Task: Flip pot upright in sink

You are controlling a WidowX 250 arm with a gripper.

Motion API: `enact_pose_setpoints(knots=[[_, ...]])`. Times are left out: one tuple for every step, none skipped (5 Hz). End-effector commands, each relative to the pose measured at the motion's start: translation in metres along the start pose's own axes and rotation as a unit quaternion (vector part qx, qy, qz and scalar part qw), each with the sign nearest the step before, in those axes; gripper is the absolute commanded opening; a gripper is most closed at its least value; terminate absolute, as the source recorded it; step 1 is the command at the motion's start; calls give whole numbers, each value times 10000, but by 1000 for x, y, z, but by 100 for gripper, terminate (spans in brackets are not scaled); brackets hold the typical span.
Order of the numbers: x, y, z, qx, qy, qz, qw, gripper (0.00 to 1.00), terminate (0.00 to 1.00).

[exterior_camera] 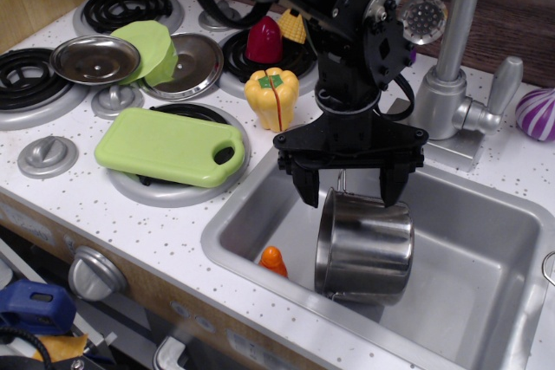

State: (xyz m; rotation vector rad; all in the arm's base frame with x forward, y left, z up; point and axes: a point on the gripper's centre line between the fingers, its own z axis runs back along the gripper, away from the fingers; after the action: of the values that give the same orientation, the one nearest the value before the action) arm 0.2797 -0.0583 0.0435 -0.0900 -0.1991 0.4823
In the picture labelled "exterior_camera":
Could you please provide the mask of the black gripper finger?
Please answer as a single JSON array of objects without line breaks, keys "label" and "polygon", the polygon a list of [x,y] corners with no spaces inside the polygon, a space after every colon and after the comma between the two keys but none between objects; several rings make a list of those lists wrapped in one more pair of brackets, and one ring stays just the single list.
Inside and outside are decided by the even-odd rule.
[{"label": "black gripper finger", "polygon": [[294,165],[291,169],[291,176],[302,201],[311,207],[317,208],[320,185],[318,170]]},{"label": "black gripper finger", "polygon": [[380,169],[380,193],[385,207],[397,203],[408,182],[410,173],[408,164],[397,164]]}]

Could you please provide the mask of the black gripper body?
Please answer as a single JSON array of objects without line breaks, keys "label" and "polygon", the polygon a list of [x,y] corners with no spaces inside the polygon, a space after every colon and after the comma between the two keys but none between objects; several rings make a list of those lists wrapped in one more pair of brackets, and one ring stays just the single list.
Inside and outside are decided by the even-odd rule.
[{"label": "black gripper body", "polygon": [[407,176],[423,166],[428,132],[387,120],[372,111],[323,113],[309,124],[278,134],[278,164],[294,170],[381,169]]}]

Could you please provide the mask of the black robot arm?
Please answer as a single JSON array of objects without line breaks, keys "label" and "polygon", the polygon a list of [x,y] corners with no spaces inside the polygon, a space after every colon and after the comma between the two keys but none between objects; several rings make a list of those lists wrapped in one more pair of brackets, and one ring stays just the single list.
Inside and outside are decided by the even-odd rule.
[{"label": "black robot arm", "polygon": [[227,17],[214,0],[198,0],[215,20],[249,29],[274,3],[299,13],[317,54],[315,98],[321,115],[310,124],[278,134],[279,167],[291,175],[301,199],[318,200],[322,169],[378,169],[382,202],[401,196],[409,175],[424,161],[424,130],[403,124],[403,115],[383,114],[382,93],[390,83],[410,86],[402,71],[413,44],[403,35],[395,0],[252,0],[244,17]]}]

